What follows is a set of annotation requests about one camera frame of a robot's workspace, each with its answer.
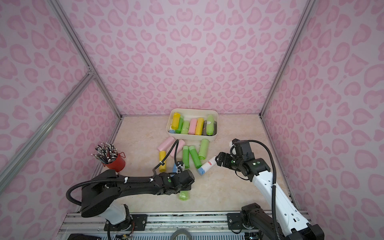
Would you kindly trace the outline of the light green roll front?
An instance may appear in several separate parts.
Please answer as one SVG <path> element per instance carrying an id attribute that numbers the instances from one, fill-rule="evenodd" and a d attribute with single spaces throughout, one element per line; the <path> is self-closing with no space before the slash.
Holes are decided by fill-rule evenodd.
<path id="1" fill-rule="evenodd" d="M 179 193 L 179 199 L 181 201 L 187 201 L 190 199 L 189 191 L 180 191 Z"/>

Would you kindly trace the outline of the light green roll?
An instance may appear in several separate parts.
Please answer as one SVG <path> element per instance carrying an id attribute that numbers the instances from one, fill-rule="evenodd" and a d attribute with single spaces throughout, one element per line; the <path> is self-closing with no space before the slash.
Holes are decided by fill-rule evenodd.
<path id="1" fill-rule="evenodd" d="M 207 125 L 206 125 L 206 134 L 207 136 L 213 136 L 215 131 L 215 120 L 213 115 L 208 115 Z"/>
<path id="2" fill-rule="evenodd" d="M 179 193 L 179 199 L 181 201 L 187 201 L 190 199 L 189 191 L 180 191 Z"/>
<path id="3" fill-rule="evenodd" d="M 203 139 L 200 144 L 200 150 L 199 150 L 199 159 L 205 160 L 207 158 L 208 149 L 209 149 L 210 141 L 207 139 Z"/>

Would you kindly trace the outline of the large yellow roll front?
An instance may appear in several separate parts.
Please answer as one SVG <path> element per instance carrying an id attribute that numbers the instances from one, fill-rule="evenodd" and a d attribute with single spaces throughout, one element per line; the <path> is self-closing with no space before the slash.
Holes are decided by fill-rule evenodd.
<path id="1" fill-rule="evenodd" d="M 205 122 L 204 118 L 198 118 L 196 129 L 195 129 L 195 135 L 201 136 L 203 134 L 204 122 Z"/>

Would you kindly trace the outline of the pink roll with white label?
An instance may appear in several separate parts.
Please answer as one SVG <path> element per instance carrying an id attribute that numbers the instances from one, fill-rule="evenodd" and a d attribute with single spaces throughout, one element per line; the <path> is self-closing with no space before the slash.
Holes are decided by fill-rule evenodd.
<path id="1" fill-rule="evenodd" d="M 195 135 L 197 122 L 198 122 L 198 119 L 196 119 L 196 118 L 191 119 L 189 132 L 188 132 L 189 135 Z"/>

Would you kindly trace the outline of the yellow trash bag roll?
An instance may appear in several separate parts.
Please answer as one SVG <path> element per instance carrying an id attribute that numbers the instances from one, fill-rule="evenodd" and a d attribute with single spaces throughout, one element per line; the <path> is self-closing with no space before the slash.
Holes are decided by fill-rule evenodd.
<path id="1" fill-rule="evenodd" d="M 166 157 L 166 155 L 167 155 L 166 151 L 160 151 L 160 152 L 159 152 L 159 162 L 162 163 L 162 164 L 159 166 L 159 172 L 160 172 L 160 173 L 164 173 L 164 172 L 166 172 L 166 170 L 167 170 L 166 160 L 164 160 L 164 158 Z"/>
<path id="2" fill-rule="evenodd" d="M 181 115 L 178 112 L 175 112 L 172 117 L 172 124 L 171 124 L 171 129 L 172 130 L 177 130 L 179 128 L 179 122 L 180 122 Z"/>

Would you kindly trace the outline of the grey trash bag roll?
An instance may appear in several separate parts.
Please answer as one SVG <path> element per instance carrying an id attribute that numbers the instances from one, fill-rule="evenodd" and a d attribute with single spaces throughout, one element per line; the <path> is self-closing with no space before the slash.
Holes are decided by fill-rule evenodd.
<path id="1" fill-rule="evenodd" d="M 213 136 L 215 136 L 217 134 L 217 131 L 218 131 L 217 121 L 214 121 L 214 133 L 213 133 Z"/>
<path id="2" fill-rule="evenodd" d="M 202 135 L 203 135 L 203 136 L 206 136 L 206 135 L 207 135 L 207 120 L 204 121 Z"/>

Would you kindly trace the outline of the bright green roll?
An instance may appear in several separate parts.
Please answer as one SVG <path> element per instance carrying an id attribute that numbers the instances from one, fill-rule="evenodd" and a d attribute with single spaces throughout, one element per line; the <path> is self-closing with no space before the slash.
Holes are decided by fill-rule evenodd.
<path id="1" fill-rule="evenodd" d="M 180 116 L 178 128 L 175 130 L 176 134 L 180 134 L 184 124 L 184 117 Z"/>

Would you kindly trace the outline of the blue trash bag roll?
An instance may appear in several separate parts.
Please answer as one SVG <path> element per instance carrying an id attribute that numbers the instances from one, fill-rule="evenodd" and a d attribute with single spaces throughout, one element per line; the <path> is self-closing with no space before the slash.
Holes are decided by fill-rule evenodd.
<path id="1" fill-rule="evenodd" d="M 173 173 L 178 173 L 177 163 L 174 163 L 174 166 L 173 166 Z"/>

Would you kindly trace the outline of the green trash bag roll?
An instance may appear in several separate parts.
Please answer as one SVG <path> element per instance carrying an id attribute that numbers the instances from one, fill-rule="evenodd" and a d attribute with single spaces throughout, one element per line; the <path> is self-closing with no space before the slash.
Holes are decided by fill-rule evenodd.
<path id="1" fill-rule="evenodd" d="M 202 162 L 200 160 L 200 157 L 197 153 L 195 146 L 189 146 L 189 152 L 191 154 L 191 157 L 193 159 L 196 169 L 199 169 L 202 166 Z"/>
<path id="2" fill-rule="evenodd" d="M 190 168 L 190 151 L 189 151 L 189 147 L 188 146 L 183 146 L 183 163 L 184 163 L 184 167 L 185 169 L 189 169 Z"/>

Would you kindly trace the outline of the green trash bag roll left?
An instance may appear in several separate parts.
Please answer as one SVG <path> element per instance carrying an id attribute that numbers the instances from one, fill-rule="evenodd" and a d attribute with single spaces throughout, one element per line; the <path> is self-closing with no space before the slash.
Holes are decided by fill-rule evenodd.
<path id="1" fill-rule="evenodd" d="M 184 163 L 184 167 L 185 169 L 189 169 L 190 168 L 190 151 L 189 151 L 189 147 L 188 146 L 183 146 L 183 163 Z"/>

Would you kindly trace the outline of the pink trash bag roll right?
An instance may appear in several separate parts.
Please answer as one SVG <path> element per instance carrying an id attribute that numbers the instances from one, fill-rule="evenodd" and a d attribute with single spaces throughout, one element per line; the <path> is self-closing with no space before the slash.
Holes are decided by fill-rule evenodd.
<path id="1" fill-rule="evenodd" d="M 183 147 L 186 145 L 184 140 L 179 140 L 178 146 L 175 146 L 170 153 L 170 156 L 173 158 L 175 155 L 177 155 L 180 151 L 183 150 Z"/>

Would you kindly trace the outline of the pink trash bag roll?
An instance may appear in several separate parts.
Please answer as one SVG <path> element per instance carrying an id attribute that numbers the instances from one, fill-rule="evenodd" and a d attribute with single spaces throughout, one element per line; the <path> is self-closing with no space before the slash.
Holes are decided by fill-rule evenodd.
<path id="1" fill-rule="evenodd" d="M 173 145 L 175 142 L 175 138 L 173 137 L 168 137 L 165 141 L 163 141 L 158 147 L 157 150 L 159 152 L 167 150 L 169 147 Z"/>
<path id="2" fill-rule="evenodd" d="M 183 147 L 186 145 L 184 140 L 179 140 L 178 146 L 175 146 L 170 153 L 170 156 L 173 158 L 175 155 L 177 155 L 180 151 L 183 150 Z"/>

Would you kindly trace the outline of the pink trash bag roll left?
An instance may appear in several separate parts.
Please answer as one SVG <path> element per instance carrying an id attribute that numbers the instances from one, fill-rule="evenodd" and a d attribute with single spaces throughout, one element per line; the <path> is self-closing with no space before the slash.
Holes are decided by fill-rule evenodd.
<path id="1" fill-rule="evenodd" d="M 158 147 L 157 150 L 159 152 L 167 150 L 169 147 L 173 145 L 175 142 L 175 138 L 173 137 L 168 137 L 165 141 L 163 141 Z"/>

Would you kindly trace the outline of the white plastic storage box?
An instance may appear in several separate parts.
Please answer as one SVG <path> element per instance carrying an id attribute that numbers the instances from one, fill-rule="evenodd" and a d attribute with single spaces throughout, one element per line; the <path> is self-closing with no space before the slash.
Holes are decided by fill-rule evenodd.
<path id="1" fill-rule="evenodd" d="M 219 114 L 213 110 L 173 109 L 166 132 L 175 139 L 210 142 L 218 135 Z"/>

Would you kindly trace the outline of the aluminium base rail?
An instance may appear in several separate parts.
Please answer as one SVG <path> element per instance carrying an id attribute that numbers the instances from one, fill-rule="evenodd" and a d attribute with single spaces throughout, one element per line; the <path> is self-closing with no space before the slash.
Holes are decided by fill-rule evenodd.
<path id="1" fill-rule="evenodd" d="M 258 229 L 243 228 L 239 212 L 154 212 L 133 213 L 134 226 L 126 230 L 107 230 L 102 217 L 83 218 L 67 214 L 58 240 L 67 240 L 74 234 L 97 237 L 99 240 L 121 238 L 127 240 L 169 240 L 179 230 L 187 231 L 194 240 L 256 239 Z"/>

